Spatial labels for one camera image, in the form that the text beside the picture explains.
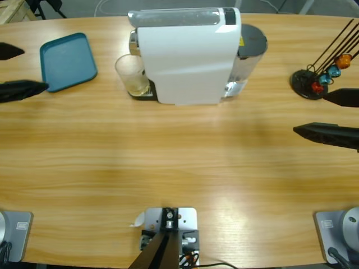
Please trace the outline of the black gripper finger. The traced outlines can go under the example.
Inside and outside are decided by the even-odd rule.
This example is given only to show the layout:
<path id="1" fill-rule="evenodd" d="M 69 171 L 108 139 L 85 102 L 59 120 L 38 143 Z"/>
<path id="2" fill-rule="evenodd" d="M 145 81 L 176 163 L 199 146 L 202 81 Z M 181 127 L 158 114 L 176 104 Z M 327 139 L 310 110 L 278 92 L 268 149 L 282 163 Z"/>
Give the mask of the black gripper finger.
<path id="1" fill-rule="evenodd" d="M 293 131 L 312 142 L 344 147 L 358 152 L 358 128 L 329 123 L 308 123 L 293 127 Z"/>
<path id="2" fill-rule="evenodd" d="M 19 55 L 24 54 L 25 51 L 21 48 L 18 48 L 14 45 L 0 42 L 0 60 L 5 61 Z"/>
<path id="3" fill-rule="evenodd" d="M 341 88 L 329 92 L 323 97 L 324 100 L 339 106 L 358 108 L 359 107 L 359 89 Z"/>
<path id="4" fill-rule="evenodd" d="M 1 83 L 1 103 L 20 101 L 38 95 L 48 88 L 45 82 L 16 80 Z"/>

